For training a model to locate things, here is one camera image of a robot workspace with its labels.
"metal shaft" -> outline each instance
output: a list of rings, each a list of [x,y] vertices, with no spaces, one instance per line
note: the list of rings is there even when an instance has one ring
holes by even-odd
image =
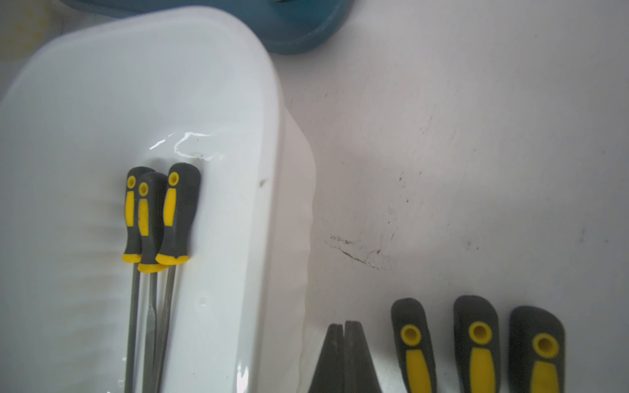
[[[172,304],[172,292],[175,286],[176,268],[177,265],[170,266],[168,268],[168,277],[166,278],[166,293],[164,295],[164,308],[162,310],[164,326],[162,327],[162,339],[160,340],[161,347],[155,362],[155,393],[160,393],[162,390],[162,375],[164,373],[164,362],[166,359],[166,344],[168,343],[170,308]]]
[[[133,377],[135,376],[135,336],[138,330],[138,297],[140,295],[140,272],[137,265],[131,265],[131,307],[129,311],[129,335],[126,340],[125,393],[133,393]]]
[[[155,388],[155,339],[157,332],[157,273],[148,275],[147,332],[144,341],[144,371],[142,393],[153,393]]]

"white plastic tray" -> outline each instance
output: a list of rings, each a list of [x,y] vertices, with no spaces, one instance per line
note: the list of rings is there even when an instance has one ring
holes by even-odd
[[[122,391],[125,175],[178,161],[203,183],[163,391],[296,390],[314,160],[241,22],[187,8],[58,38],[0,130],[3,391]]]

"blue plastic container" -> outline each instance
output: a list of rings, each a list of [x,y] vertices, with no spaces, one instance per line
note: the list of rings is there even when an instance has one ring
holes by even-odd
[[[62,0],[75,9],[124,18],[181,6],[209,6],[242,20],[269,52],[307,52],[343,23],[353,0]]]

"screwdriver handle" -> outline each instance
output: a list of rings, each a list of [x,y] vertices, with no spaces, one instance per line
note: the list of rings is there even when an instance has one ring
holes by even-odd
[[[138,181],[138,227],[142,238],[142,260],[138,270],[142,273],[157,273],[168,268],[155,261],[164,236],[162,206],[168,177],[159,172],[147,172]]]
[[[138,228],[138,202],[140,195],[138,179],[147,172],[154,172],[151,168],[131,168],[126,175],[125,191],[125,221],[126,221],[126,248],[122,260],[127,263],[138,263],[142,258],[142,239]]]
[[[466,295],[454,302],[454,353],[462,393],[497,393],[498,314],[487,299]]]
[[[565,331],[556,316],[532,306],[511,312],[508,374],[513,393],[563,393]]]
[[[188,260],[188,234],[199,199],[201,173],[184,162],[170,167],[164,202],[164,240],[156,260],[162,265],[180,265]]]
[[[426,313],[415,299],[391,307],[393,339],[408,393],[437,393],[437,374]]]

